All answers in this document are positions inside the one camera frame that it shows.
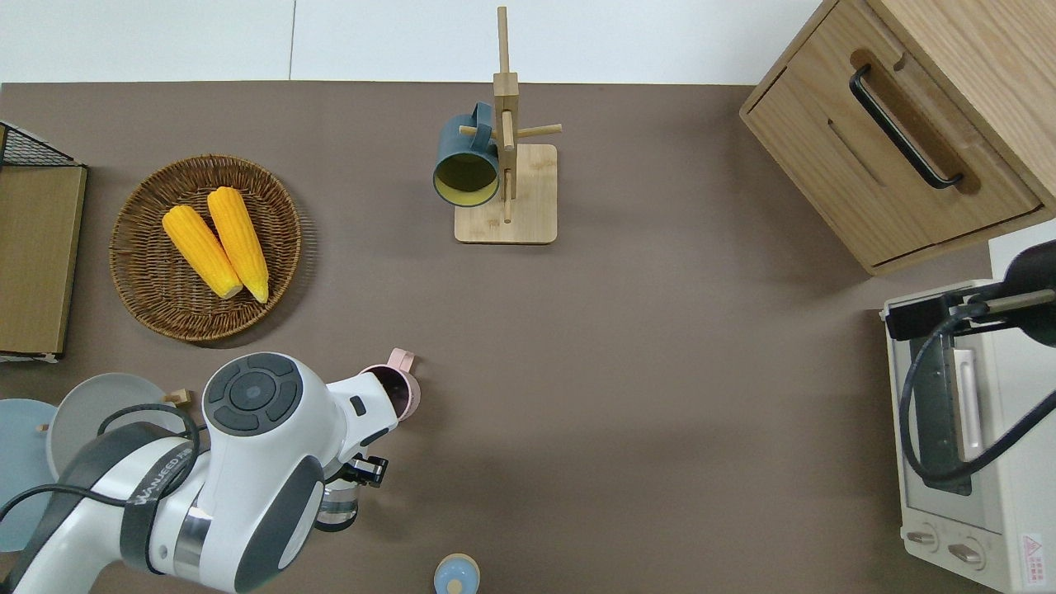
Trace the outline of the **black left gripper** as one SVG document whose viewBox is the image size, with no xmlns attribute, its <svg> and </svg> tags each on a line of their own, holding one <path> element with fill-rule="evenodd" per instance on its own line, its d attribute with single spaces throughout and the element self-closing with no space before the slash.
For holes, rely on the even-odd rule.
<svg viewBox="0 0 1056 594">
<path fill-rule="evenodd" d="M 341 466 L 340 480 L 369 488 L 380 488 L 389 467 L 389 460 L 381 456 L 355 454 Z"/>
</svg>

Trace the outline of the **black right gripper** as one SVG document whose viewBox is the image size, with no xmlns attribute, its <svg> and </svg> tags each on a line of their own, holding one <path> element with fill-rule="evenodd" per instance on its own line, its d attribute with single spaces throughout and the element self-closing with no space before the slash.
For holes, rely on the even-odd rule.
<svg viewBox="0 0 1056 594">
<path fill-rule="evenodd" d="M 887 338 L 895 342 L 908 342 L 914 338 L 927 337 L 944 320 L 950 318 L 953 308 L 961 302 L 961 297 L 946 293 L 886 302 Z"/>
</svg>

